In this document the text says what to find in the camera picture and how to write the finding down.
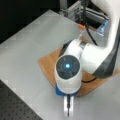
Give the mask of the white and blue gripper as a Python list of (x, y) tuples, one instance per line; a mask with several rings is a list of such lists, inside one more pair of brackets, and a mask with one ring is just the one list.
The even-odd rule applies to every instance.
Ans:
[(64, 110), (64, 115), (65, 116), (73, 116), (74, 113), (74, 97), (78, 94), (78, 91), (72, 94), (66, 94), (63, 93), (59, 90), (58, 87), (55, 88), (55, 93), (58, 96), (63, 96), (64, 97), (64, 102), (63, 102), (63, 110)]

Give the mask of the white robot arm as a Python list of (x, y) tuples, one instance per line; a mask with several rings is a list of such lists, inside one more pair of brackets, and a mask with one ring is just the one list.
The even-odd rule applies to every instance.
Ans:
[(56, 94), (64, 97), (64, 114), (73, 115), (74, 97), (81, 89), (82, 72), (97, 78), (110, 77), (115, 69), (120, 43), (120, 0), (91, 0), (105, 12), (110, 28), (105, 47), (83, 42), (80, 38), (65, 44), (55, 63)]

